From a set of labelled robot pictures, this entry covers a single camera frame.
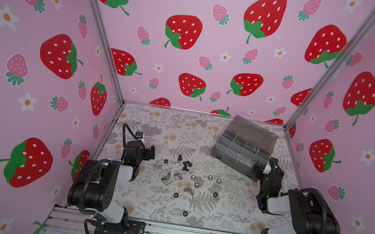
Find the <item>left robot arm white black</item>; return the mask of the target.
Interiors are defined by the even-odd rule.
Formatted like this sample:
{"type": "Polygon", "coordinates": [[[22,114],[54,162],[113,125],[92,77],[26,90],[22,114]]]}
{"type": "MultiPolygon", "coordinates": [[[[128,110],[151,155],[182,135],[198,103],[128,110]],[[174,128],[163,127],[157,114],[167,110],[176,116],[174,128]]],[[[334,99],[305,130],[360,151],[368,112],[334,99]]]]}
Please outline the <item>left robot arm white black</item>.
{"type": "Polygon", "coordinates": [[[126,227],[126,208],[113,201],[118,181],[134,181],[143,161],[155,159],[155,147],[146,148],[141,140],[130,141],[121,161],[88,160],[68,192],[67,203],[82,214],[91,214],[103,223],[126,227]]]}

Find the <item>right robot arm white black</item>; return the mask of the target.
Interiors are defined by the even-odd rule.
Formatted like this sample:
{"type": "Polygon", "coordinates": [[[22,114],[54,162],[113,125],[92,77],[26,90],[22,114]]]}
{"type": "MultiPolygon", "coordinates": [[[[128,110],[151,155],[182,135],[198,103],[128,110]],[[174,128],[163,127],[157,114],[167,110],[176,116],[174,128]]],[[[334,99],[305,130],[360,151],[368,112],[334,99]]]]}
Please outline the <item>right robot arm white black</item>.
{"type": "Polygon", "coordinates": [[[314,188],[291,189],[280,194],[284,171],[276,158],[256,162],[253,175],[260,181],[258,208],[264,214],[289,215],[291,221],[260,234],[340,234],[340,226],[322,193],[314,188]]]}

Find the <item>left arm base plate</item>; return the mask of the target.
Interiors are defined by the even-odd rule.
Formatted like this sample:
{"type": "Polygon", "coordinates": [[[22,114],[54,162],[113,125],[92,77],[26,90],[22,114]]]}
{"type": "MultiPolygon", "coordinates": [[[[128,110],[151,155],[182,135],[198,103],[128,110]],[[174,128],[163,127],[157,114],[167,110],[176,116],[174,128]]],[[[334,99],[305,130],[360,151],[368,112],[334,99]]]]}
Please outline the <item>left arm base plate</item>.
{"type": "Polygon", "coordinates": [[[119,224],[105,223],[107,234],[143,234],[146,223],[137,220],[128,220],[119,224]]]}

